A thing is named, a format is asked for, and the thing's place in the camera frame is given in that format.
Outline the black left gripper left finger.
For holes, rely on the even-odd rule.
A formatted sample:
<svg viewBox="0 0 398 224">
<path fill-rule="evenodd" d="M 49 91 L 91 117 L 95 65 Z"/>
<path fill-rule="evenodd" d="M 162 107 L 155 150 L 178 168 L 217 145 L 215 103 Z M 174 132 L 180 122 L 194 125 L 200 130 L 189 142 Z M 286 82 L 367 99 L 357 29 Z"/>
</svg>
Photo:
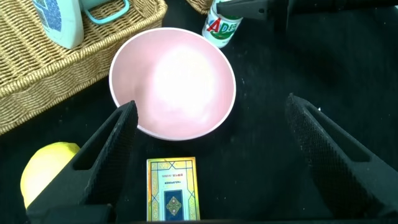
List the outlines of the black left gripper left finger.
<svg viewBox="0 0 398 224">
<path fill-rule="evenodd" d="M 134 101 L 117 108 L 27 207 L 29 218 L 52 208 L 115 206 L 126 180 L 138 114 Z"/>
</svg>

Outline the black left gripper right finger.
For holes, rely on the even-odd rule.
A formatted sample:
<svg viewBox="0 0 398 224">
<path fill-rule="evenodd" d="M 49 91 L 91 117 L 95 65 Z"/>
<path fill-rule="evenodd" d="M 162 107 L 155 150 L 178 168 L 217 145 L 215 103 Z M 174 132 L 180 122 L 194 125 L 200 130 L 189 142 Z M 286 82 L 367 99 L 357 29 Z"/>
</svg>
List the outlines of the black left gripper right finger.
<svg viewBox="0 0 398 224">
<path fill-rule="evenodd" d="M 397 216 L 396 170 L 303 98 L 290 94 L 285 116 L 335 217 Z"/>
</svg>

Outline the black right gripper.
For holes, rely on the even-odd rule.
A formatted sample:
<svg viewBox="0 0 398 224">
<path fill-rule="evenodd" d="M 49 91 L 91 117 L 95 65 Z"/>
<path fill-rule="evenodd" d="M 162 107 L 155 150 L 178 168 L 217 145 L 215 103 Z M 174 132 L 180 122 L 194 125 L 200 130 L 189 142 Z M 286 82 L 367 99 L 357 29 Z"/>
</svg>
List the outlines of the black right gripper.
<svg viewBox="0 0 398 224">
<path fill-rule="evenodd" d="M 223 16 L 265 20 L 270 10 L 275 31 L 286 31 L 289 20 L 289 0 L 232 0 L 216 4 L 216 11 Z"/>
</svg>

